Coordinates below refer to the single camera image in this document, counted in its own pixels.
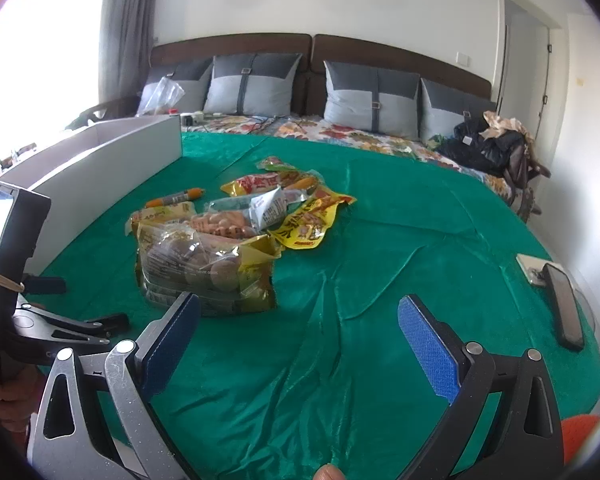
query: curtain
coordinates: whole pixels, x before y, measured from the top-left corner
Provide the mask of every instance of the curtain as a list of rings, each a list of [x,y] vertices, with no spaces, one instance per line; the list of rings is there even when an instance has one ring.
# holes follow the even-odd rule
[[[100,102],[136,95],[144,86],[153,44],[154,9],[155,0],[102,0]],[[111,112],[107,118],[121,116],[128,110]]]

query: pillow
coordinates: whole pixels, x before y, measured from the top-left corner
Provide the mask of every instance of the pillow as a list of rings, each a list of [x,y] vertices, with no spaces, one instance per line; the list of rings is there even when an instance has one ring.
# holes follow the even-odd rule
[[[291,113],[291,91],[302,54],[215,56],[205,113],[276,117]]]
[[[453,137],[454,127],[464,121],[464,112],[475,118],[495,109],[496,103],[488,99],[423,79],[420,139],[429,140],[436,134]]]
[[[138,109],[142,109],[144,104],[151,98],[158,81],[165,76],[169,76],[184,90],[184,95],[175,104],[178,111],[183,113],[202,110],[205,103],[206,89],[209,86],[212,61],[208,57],[206,59],[192,59],[181,63],[152,66],[142,90]]]
[[[335,61],[324,65],[325,120],[357,130],[418,138],[418,74]]]

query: human hand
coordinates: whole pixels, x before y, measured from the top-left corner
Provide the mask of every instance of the human hand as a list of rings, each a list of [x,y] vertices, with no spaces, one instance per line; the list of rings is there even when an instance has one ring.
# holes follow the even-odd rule
[[[347,480],[333,464],[325,464],[315,472],[314,480]]]
[[[11,433],[25,433],[31,413],[37,412],[45,387],[45,377],[34,365],[0,384],[0,423]]]

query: door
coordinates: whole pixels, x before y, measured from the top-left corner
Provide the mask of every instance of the door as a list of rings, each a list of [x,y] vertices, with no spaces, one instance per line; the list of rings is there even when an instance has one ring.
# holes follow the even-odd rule
[[[517,118],[535,137],[542,120],[549,69],[549,28],[506,0],[505,62],[498,113]]]

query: plastic bag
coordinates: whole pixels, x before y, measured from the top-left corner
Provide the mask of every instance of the plastic bag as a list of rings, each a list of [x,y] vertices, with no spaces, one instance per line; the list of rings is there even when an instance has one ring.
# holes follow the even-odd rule
[[[125,236],[136,234],[138,222],[151,220],[160,224],[181,223],[189,220],[196,214],[193,202],[178,202],[177,204],[161,205],[157,207],[145,207],[140,211],[134,211],[125,223]]]
[[[290,249],[313,249],[336,219],[338,204],[353,204],[355,198],[318,186],[314,195],[302,207],[291,213],[271,235]]]
[[[282,189],[278,186],[266,193],[230,196],[209,202],[205,211],[239,210],[256,231],[264,231],[283,220],[290,204],[304,202],[308,198],[303,189]]]
[[[269,236],[231,240],[186,224],[138,224],[136,279],[145,298],[170,306],[181,292],[198,295],[203,316],[276,307],[271,285],[280,246]]]
[[[283,189],[287,204],[296,204],[304,202],[309,195],[304,189]],[[205,212],[208,211],[231,211],[238,209],[248,209],[251,205],[251,199],[261,196],[263,193],[251,193],[241,196],[227,196],[217,200],[210,200],[205,204]]]
[[[223,184],[220,189],[231,196],[263,193],[277,186],[284,189],[305,189],[311,193],[324,182],[317,171],[300,171],[276,156],[268,156],[256,166],[269,173],[248,174]]]
[[[151,94],[148,101],[140,103],[136,117],[167,114],[169,109],[174,108],[182,99],[183,95],[184,90],[178,83],[168,77],[163,77],[158,81],[154,93]]]
[[[260,229],[254,229],[248,211],[207,212],[189,219],[189,225],[199,233],[224,238],[251,238]]]

